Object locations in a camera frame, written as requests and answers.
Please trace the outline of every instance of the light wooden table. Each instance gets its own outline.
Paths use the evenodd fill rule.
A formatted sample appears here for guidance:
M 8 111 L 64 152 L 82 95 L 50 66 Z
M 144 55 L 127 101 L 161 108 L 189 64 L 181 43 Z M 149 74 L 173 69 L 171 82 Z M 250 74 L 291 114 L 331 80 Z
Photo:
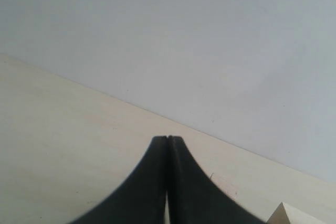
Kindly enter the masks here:
M 3 55 L 0 223 L 69 222 L 122 183 L 153 136 L 170 134 L 261 219 L 285 201 L 336 223 L 335 184 Z

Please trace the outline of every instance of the white wall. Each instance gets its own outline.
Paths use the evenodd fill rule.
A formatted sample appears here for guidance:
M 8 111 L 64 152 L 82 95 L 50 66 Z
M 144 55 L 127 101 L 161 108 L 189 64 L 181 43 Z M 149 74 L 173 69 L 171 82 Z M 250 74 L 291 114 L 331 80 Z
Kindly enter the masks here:
M 0 0 L 0 52 L 334 182 L 335 33 L 336 0 Z

